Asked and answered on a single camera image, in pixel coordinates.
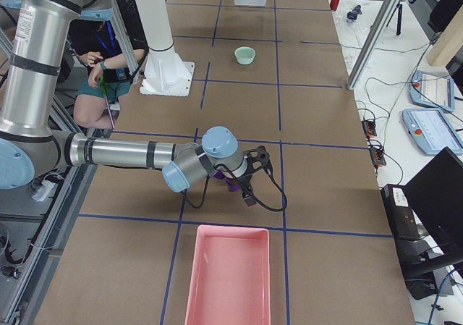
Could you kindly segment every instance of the small bowl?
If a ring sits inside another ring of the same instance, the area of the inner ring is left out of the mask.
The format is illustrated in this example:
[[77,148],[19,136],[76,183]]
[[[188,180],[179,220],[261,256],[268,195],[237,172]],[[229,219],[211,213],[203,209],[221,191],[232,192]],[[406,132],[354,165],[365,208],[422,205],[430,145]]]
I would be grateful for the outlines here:
[[234,51],[239,64],[251,64],[254,61],[255,50],[253,48],[242,46]]

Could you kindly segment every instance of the person's hand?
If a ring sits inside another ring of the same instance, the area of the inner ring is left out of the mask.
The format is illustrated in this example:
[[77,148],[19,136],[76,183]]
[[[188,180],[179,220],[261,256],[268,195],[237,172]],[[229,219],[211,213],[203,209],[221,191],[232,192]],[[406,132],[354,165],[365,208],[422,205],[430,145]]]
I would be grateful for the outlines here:
[[91,88],[98,88],[98,81],[103,74],[101,66],[94,66],[90,74],[88,75],[88,85]]
[[88,65],[89,67],[94,67],[95,64],[99,63],[99,61],[102,59],[103,57],[101,56],[99,51],[97,52],[89,51],[88,53],[80,57],[80,60],[84,62],[86,65]]

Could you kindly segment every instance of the white table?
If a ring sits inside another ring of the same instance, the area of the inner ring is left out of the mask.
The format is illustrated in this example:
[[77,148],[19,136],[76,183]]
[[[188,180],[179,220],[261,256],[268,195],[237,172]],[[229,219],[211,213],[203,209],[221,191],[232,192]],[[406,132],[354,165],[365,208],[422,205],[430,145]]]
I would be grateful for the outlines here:
[[[347,12],[352,10],[356,5],[362,6],[362,14],[358,15],[357,21],[349,24],[347,22]],[[336,30],[339,42],[343,46],[361,47],[368,35],[370,26],[373,24],[375,16],[381,7],[381,1],[360,1],[360,0],[341,0],[338,10],[333,12]],[[376,48],[395,49],[406,51],[413,48],[419,48],[429,43],[420,24],[413,15],[409,5],[403,3],[402,15],[402,34],[396,35],[397,13],[393,16],[390,25],[381,34]],[[396,184],[402,177],[401,184],[406,184],[415,176],[431,159],[432,156],[425,156],[415,145],[415,142],[409,136],[406,127],[402,121],[402,110],[407,108],[419,108],[411,103],[409,98],[409,86],[404,83],[398,85],[384,85],[370,77],[377,78],[386,83],[401,83],[409,80],[412,70],[417,65],[422,53],[427,48],[424,46],[420,50],[410,51],[405,54],[390,51],[375,50],[368,62],[368,66],[362,74],[361,80],[357,87],[354,88],[355,98],[358,100],[359,108],[370,109],[376,117],[386,116],[386,112],[371,104],[368,100],[365,83],[368,80],[367,90],[370,99],[375,104],[391,112],[391,117],[386,126],[386,119],[376,121],[376,138],[385,145],[385,152],[395,159],[403,169],[403,177],[400,168],[390,159],[386,158],[387,165],[378,170],[378,186],[383,187],[385,184]],[[344,59],[346,60],[347,70],[350,72],[354,62],[358,57],[360,50],[354,48],[343,48]],[[426,56],[423,57],[419,70],[436,73],[436,75],[447,75],[448,72],[444,67],[432,67],[428,64]],[[456,101],[455,114],[463,118],[463,102]],[[370,112],[359,110],[362,118],[372,117]],[[448,115],[453,126],[458,129],[463,127],[452,116]],[[455,321],[463,323],[463,294],[457,287],[454,287],[455,296],[440,297],[438,304],[444,308],[443,311],[435,311],[433,324],[443,324],[444,321]],[[410,296],[410,302],[414,311],[417,323],[428,323],[431,311],[430,305],[433,303],[435,295],[423,300],[416,301]]]

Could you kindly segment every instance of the black monitor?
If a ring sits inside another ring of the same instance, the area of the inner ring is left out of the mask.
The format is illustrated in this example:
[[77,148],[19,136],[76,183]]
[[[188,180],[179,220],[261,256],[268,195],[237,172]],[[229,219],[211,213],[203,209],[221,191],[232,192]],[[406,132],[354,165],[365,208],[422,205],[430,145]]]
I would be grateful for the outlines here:
[[463,162],[445,147],[403,188],[409,206],[443,255],[403,266],[405,278],[453,264],[463,276]]

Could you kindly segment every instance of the pink plastic bin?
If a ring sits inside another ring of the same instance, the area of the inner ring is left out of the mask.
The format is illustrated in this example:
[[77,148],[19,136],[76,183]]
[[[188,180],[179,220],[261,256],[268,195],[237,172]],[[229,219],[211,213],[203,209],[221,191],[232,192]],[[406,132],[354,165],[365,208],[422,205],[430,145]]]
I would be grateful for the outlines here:
[[268,230],[198,227],[185,325],[270,325]]

